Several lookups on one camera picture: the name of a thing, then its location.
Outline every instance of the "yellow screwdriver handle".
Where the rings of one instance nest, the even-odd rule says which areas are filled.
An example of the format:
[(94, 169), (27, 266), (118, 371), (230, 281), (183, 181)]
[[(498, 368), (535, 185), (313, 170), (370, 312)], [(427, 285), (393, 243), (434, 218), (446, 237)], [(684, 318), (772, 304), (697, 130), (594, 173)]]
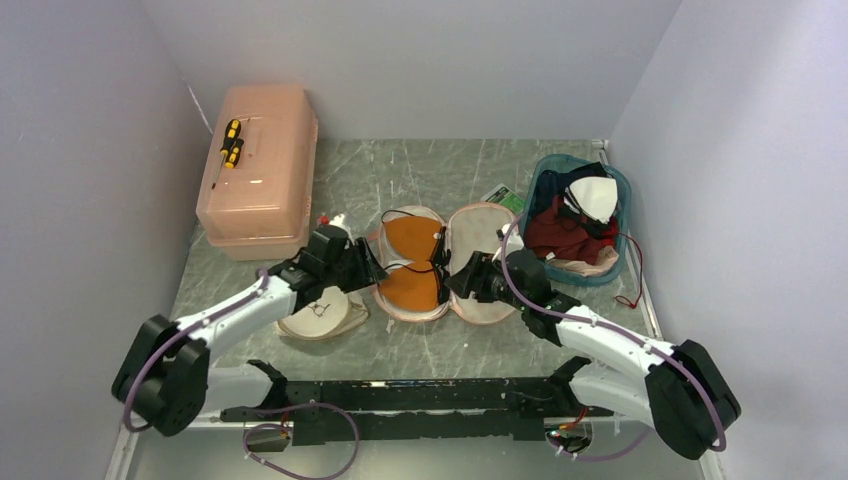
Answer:
[(241, 148), (244, 146), (244, 140), (237, 139), (233, 148), (230, 149), (230, 154), (227, 157), (227, 161), (224, 162), (224, 166), (227, 168), (236, 168), (238, 165), (239, 158), (241, 158)]
[(222, 149), (229, 150), (233, 147), (241, 133), (241, 122), (235, 118), (227, 124), (227, 129), (224, 131), (224, 145)]

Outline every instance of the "blue plastic basket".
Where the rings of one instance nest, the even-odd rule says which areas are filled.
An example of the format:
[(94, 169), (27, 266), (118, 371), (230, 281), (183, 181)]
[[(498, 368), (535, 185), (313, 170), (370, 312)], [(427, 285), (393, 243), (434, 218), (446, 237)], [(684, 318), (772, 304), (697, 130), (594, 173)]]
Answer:
[[(528, 216), (530, 214), (530, 206), (533, 204), (532, 199), (536, 192), (536, 182), (539, 181), (539, 175), (541, 175), (545, 170), (554, 170), (562, 173), (570, 172), (575, 168), (582, 167), (587, 164), (589, 164), (589, 162), (586, 160), (572, 157), (571, 155), (561, 154), (548, 155), (547, 157), (539, 160), (539, 163), (536, 165), (536, 171), (533, 173), (533, 181), (530, 183), (527, 201), (524, 202), (524, 217), (521, 219), (521, 223), (519, 225), (522, 237), (524, 236), (524, 229), (526, 228), (527, 221), (529, 220)], [(610, 175), (612, 175), (613, 178), (615, 178), (615, 183), (618, 186), (619, 208), (615, 216), (616, 219), (618, 219), (619, 230), (623, 233), (627, 233), (630, 222), (630, 182), (628, 182), (627, 178), (625, 178), (618, 170), (606, 165), (604, 165), (604, 168)], [(545, 265), (545, 272), (551, 280), (567, 283), (569, 285), (579, 285), (582, 287), (604, 285), (613, 281), (615, 277), (621, 273), (621, 269), (624, 268), (625, 248), (627, 247), (626, 241), (627, 239), (623, 236), (616, 236), (615, 250), (619, 255), (618, 261), (616, 261), (615, 265), (613, 265), (613, 267), (603, 275), (584, 277), (576, 273), (554, 268), (547, 264)]]

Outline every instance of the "screwdriver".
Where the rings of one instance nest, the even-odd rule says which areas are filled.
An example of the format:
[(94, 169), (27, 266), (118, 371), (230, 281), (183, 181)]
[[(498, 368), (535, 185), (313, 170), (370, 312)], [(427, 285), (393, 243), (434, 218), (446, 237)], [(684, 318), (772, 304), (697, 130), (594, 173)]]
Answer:
[(227, 168), (236, 168), (238, 165), (238, 159), (241, 158), (241, 148), (244, 146), (244, 140), (237, 138), (236, 142), (233, 144), (233, 148), (230, 149), (230, 155), (227, 157), (227, 161), (224, 162), (224, 166)]
[(238, 136), (241, 133), (241, 122), (237, 119), (230, 120), (227, 123), (226, 130), (224, 131), (224, 144), (221, 146), (221, 163), (218, 164), (218, 172), (215, 173), (215, 181), (212, 183), (212, 188), (215, 188), (215, 185), (218, 184), (218, 177), (221, 176), (221, 166), (227, 165), (229, 162), (230, 150), (232, 150), (233, 146), (236, 143), (239, 143), (238, 153), (235, 156), (235, 161), (232, 162), (232, 166), (227, 166), (227, 168), (233, 168), (238, 164), (238, 159), (241, 156), (241, 146), (244, 145), (244, 141), (239, 140)]

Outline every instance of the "white cloth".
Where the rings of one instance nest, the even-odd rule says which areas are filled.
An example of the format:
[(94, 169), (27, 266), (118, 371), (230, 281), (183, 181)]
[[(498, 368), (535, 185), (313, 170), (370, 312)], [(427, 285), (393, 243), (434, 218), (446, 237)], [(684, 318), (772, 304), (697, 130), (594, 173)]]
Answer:
[(580, 209), (590, 218), (608, 223), (618, 203), (618, 187), (614, 178), (585, 177), (569, 187)]

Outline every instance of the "white wall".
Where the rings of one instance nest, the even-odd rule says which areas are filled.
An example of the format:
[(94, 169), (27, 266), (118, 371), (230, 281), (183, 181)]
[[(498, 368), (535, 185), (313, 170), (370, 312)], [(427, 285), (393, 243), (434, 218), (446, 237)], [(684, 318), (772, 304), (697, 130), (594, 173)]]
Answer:
[(336, 138), (607, 138), (680, 0), (143, 0), (210, 121), (302, 82)]
[(686, 0), (612, 136), (661, 325), (742, 404), (727, 477), (848, 478), (848, 4)]
[(140, 2), (48, 3), (0, 15), (0, 478), (91, 480), (112, 379), (171, 308), (208, 132)]

